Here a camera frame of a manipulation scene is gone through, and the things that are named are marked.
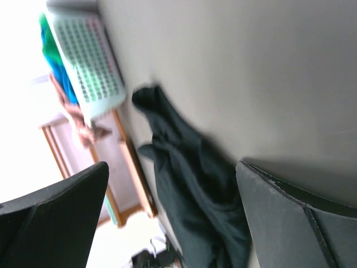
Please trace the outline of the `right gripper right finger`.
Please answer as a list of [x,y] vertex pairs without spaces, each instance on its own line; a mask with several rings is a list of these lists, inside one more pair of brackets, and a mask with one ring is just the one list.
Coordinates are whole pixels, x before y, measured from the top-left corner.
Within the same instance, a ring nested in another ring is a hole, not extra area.
[[356,267],[356,208],[245,161],[236,177],[261,267]]

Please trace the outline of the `black t-shirt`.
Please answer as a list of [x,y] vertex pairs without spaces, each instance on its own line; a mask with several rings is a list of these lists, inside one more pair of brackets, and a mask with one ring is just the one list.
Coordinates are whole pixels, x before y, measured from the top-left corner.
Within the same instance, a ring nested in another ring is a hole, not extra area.
[[147,118],[150,143],[139,153],[152,160],[158,199],[187,267],[246,267],[250,233],[235,166],[185,122],[161,87],[132,95]]

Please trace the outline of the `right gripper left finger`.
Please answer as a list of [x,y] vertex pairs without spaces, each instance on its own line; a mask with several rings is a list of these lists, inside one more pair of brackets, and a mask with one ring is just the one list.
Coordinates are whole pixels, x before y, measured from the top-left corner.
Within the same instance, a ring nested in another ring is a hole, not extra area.
[[109,166],[100,161],[1,204],[1,267],[85,267],[98,225]]

